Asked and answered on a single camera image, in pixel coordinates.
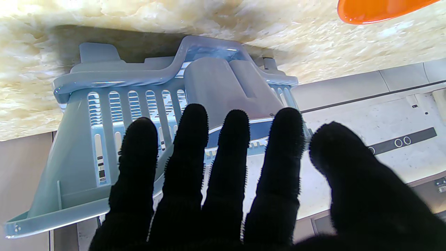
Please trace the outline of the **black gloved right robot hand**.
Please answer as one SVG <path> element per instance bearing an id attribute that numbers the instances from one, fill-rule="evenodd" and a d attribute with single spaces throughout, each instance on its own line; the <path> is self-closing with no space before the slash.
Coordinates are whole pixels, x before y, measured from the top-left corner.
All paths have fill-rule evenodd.
<path id="1" fill-rule="evenodd" d="M 293 243 L 300 206 L 305 138 L 301 113 L 281 109 L 272 122 L 256 196 L 244 218 L 249 119 L 225 117 L 202 204 L 208 116 L 189 104 L 165 169 L 163 197 L 153 208 L 157 130 L 147 117 L 132 122 L 119 156 L 110 210 L 90 251 L 438 251 L 445 222 L 349 128 L 337 122 L 312 136 L 309 157 L 331 189 L 336 233 Z"/>

